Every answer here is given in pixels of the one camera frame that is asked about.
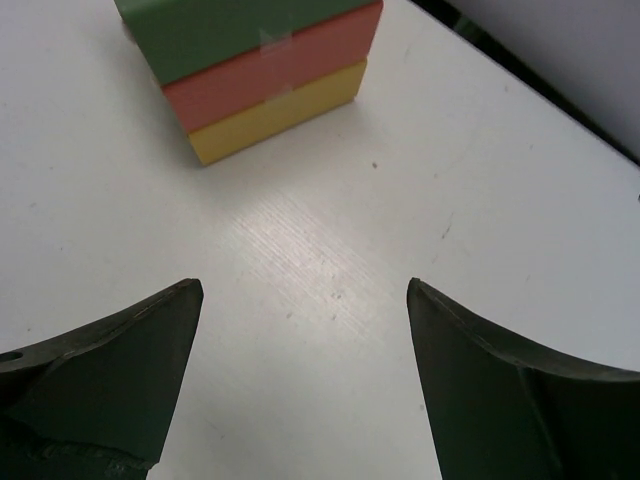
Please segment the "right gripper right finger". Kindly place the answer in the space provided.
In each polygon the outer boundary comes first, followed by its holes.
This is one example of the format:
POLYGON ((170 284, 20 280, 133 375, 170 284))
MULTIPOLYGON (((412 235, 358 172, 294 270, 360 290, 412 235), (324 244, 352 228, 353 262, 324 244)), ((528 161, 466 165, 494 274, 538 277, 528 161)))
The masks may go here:
POLYGON ((570 356, 407 289, 412 343, 445 479, 635 479, 639 375, 570 356))

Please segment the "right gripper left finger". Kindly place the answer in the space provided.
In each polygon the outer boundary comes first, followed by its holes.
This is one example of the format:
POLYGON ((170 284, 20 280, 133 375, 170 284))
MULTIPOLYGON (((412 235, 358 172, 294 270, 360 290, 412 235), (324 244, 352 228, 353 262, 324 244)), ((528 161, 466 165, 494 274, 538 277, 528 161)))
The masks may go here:
POLYGON ((204 292, 184 279, 1 355, 4 479, 144 479, 159 463, 204 292))

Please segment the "orange drawer box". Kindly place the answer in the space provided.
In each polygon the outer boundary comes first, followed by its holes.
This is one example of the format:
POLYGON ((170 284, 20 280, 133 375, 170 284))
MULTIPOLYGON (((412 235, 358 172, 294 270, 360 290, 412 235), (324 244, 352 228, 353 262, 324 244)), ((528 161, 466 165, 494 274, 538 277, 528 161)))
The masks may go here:
POLYGON ((162 87, 194 132, 367 57, 383 11, 374 1, 162 87))

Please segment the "yellow bottom drawer box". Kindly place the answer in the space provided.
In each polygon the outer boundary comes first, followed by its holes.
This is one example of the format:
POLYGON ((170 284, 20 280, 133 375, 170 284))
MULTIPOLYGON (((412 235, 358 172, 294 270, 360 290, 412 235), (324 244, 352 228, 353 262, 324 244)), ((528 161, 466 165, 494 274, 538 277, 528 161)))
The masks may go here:
POLYGON ((288 93, 188 135, 199 161, 210 165, 354 100, 368 60, 324 75, 288 93))

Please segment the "green top drawer box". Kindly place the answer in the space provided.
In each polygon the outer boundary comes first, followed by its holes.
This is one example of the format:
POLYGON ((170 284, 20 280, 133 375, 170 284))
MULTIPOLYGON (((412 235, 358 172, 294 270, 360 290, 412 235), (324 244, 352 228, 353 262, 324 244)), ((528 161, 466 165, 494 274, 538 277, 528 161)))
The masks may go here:
POLYGON ((366 4, 365 0, 115 2, 162 85, 366 4))

